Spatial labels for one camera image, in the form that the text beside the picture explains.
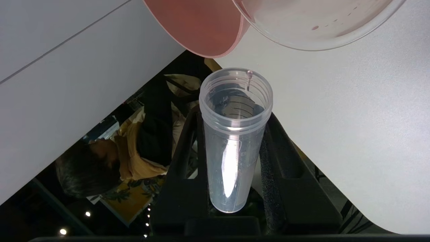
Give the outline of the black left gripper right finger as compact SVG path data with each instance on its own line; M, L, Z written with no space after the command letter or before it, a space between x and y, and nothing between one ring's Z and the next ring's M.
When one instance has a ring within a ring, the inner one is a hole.
M340 212L300 157L274 113L259 151L268 234L337 234Z

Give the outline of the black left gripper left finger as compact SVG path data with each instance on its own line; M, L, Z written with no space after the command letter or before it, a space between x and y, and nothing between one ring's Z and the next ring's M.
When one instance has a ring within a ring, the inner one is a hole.
M186 177L188 159L194 141L198 143L198 174ZM155 207L151 211L151 229L155 236L212 236L215 229L209 216L209 192L203 119L200 111L191 111L166 175Z

